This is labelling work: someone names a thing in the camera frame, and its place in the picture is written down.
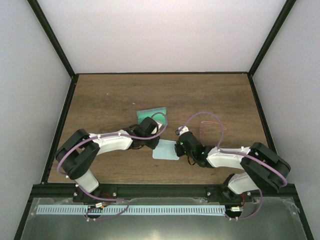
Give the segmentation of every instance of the white cable tray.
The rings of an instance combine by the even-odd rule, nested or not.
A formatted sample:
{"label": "white cable tray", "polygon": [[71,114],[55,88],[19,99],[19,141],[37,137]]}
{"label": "white cable tray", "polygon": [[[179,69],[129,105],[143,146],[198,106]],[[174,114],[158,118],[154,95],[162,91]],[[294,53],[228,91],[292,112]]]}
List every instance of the white cable tray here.
{"label": "white cable tray", "polygon": [[[89,215],[115,215],[126,208],[124,205],[109,205],[103,210],[93,210]],[[37,215],[85,215],[88,205],[38,205]],[[200,215],[224,216],[224,205],[132,205],[122,215]]]}

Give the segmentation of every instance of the black metal frame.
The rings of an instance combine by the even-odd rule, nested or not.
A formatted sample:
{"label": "black metal frame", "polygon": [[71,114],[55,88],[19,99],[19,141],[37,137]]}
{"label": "black metal frame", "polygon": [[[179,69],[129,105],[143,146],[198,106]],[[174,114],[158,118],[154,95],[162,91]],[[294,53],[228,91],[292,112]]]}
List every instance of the black metal frame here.
{"label": "black metal frame", "polygon": [[[76,88],[76,84],[79,78],[79,74],[75,74],[73,71],[61,45],[58,42],[52,28],[48,20],[46,19],[45,14],[41,10],[41,7],[37,0],[27,0],[34,11],[36,17],[38,18],[42,28],[47,34],[49,40],[51,41],[54,49],[56,50],[58,56],[60,57],[61,62],[63,63],[65,69],[70,75],[71,82],[70,87],[66,96],[66,100],[62,109],[62,113],[58,122],[58,126],[54,135],[53,143],[49,152],[49,156],[47,159],[47,163],[43,172],[43,176],[41,178],[41,184],[36,184],[32,187],[30,197],[27,201],[24,213],[22,215],[20,224],[18,226],[15,240],[21,239],[23,229],[30,211],[30,207],[32,204],[32,200],[34,198],[72,198],[74,195],[76,188],[72,183],[48,183],[48,177],[51,171],[52,163],[54,161],[54,154],[57,150],[58,143],[63,131],[63,127],[68,115],[69,107],[73,98],[73,94]],[[255,84],[253,81],[253,75],[258,69],[260,63],[262,62],[264,56],[266,55],[269,47],[271,46],[273,40],[275,39],[278,31],[283,25],[286,17],[288,16],[290,10],[295,4],[296,0],[287,0],[284,4],[278,18],[276,19],[270,33],[268,34],[260,52],[258,53],[252,67],[249,72],[140,72],[140,73],[93,73],[93,74],[247,74],[248,80],[251,86],[251,90],[254,96],[254,100],[256,103],[256,107],[261,119],[262,127],[265,133],[265,137],[270,149],[276,152],[275,144],[273,142],[266,117],[264,115],[258,93],[255,88]],[[113,191],[117,192],[117,196],[119,198],[154,198],[154,197],[194,197],[194,198],[208,198],[210,202],[219,202],[221,204],[232,204],[232,201],[225,201],[221,198],[221,196],[212,194],[209,197],[207,196],[207,192],[212,191],[215,188],[219,188],[220,185],[178,185],[178,184],[102,184],[104,188],[113,189]],[[258,196],[258,192],[252,192],[252,196]],[[294,184],[289,184],[286,187],[283,187],[279,194],[273,195],[265,195],[266,197],[292,197],[295,205],[300,209],[299,217],[303,224],[303,228],[308,240],[313,240],[313,236],[306,219],[303,207],[301,205],[299,196],[297,194],[296,187]]]}
{"label": "black metal frame", "polygon": [[[221,185],[188,185],[188,184],[102,184],[104,189],[112,189],[117,193],[117,197],[125,199],[134,198],[207,198],[208,202],[220,203],[221,205],[234,204],[233,201],[225,201],[219,194],[214,194],[214,189]],[[20,224],[15,234],[14,240],[21,239],[23,230],[28,218],[31,204],[34,198],[73,198],[76,187],[72,183],[47,183],[37,184],[32,187],[30,197],[27,201]],[[258,191],[251,192],[252,197],[259,197]],[[265,197],[285,197],[293,198],[294,204],[299,208],[299,217],[303,225],[304,232],[308,240],[313,240],[313,236],[301,205],[296,187],[288,184],[281,188],[277,195],[265,194]]]}

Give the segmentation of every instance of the red wire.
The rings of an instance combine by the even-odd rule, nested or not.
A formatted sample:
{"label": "red wire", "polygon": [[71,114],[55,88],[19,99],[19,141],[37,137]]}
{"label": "red wire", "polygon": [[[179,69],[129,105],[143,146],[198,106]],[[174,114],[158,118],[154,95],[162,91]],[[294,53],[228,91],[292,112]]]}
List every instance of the red wire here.
{"label": "red wire", "polygon": [[[111,198],[112,198],[112,197],[110,196],[110,194],[108,194],[108,193],[106,193],[106,192],[101,193],[101,196],[107,196],[108,199],[111,199]],[[109,205],[110,205],[110,202],[108,201],[104,207],[108,207]]]}

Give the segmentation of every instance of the white wall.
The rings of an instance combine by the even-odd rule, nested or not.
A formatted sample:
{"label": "white wall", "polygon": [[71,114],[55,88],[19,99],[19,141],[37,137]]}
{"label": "white wall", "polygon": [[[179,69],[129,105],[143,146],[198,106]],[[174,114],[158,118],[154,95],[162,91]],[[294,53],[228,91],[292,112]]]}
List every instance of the white wall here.
{"label": "white wall", "polygon": [[26,0],[1,0],[0,22],[0,238],[12,240],[40,182],[70,78]]}
{"label": "white wall", "polygon": [[296,1],[254,75],[280,156],[320,239],[320,1]]}
{"label": "white wall", "polygon": [[76,73],[249,71],[285,0],[39,0]]}

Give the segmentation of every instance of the teal cloth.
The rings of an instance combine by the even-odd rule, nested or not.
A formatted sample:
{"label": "teal cloth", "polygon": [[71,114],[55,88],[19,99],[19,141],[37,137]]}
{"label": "teal cloth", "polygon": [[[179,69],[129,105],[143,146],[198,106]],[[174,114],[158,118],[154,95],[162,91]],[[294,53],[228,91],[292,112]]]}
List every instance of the teal cloth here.
{"label": "teal cloth", "polygon": [[175,144],[175,141],[160,139],[152,152],[152,157],[154,159],[179,160],[175,151]]}
{"label": "teal cloth", "polygon": [[[143,119],[146,117],[151,117],[153,114],[161,112],[163,114],[167,114],[167,108],[166,107],[158,107],[153,109],[147,109],[147,110],[141,110],[136,112],[136,116],[138,117],[138,124],[140,124]],[[153,117],[155,121],[158,121],[162,123],[163,125],[166,123],[166,119],[161,114],[157,114]]]}

